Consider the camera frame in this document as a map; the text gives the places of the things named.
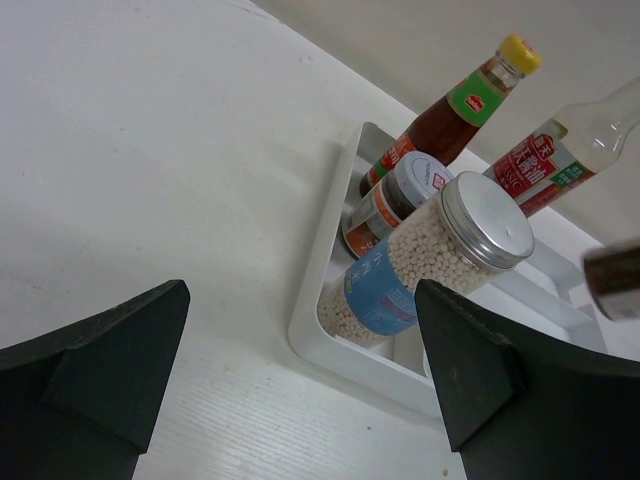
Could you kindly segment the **clear soy sauce bottle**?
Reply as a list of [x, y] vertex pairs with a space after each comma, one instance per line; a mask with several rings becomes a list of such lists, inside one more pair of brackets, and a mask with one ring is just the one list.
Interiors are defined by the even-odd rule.
[[611, 167], [638, 125], [635, 78], [598, 101], [561, 108], [484, 175], [530, 217]]

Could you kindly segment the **small yellow-label bottle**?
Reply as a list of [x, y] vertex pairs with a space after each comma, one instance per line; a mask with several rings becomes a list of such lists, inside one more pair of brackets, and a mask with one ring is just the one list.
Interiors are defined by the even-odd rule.
[[614, 322], [639, 319], [639, 239], [587, 251], [586, 285], [601, 314]]

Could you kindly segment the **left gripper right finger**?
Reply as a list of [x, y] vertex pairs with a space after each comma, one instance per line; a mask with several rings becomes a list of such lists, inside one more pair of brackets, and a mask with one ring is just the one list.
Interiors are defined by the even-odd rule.
[[639, 365], [553, 338], [432, 280], [415, 303], [470, 479], [635, 479]]

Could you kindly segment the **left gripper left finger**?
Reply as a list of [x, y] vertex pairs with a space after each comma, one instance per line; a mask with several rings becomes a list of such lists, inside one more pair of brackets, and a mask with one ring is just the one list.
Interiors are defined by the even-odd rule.
[[170, 280], [1, 351], [4, 479], [130, 479], [149, 448], [190, 305]]

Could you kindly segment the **silver-lid bead jar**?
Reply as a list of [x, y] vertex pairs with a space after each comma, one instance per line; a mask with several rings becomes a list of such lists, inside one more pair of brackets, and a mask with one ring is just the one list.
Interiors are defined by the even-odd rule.
[[463, 172], [325, 287], [317, 317], [328, 335], [371, 348], [417, 324], [421, 280], [466, 296], [534, 249], [516, 202], [488, 177]]

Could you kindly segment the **white-lid sauce jar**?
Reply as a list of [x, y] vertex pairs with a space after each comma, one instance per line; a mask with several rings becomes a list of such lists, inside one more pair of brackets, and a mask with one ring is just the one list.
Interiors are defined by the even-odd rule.
[[355, 258], [363, 257], [454, 175], [422, 152], [409, 152], [344, 217], [341, 233]]

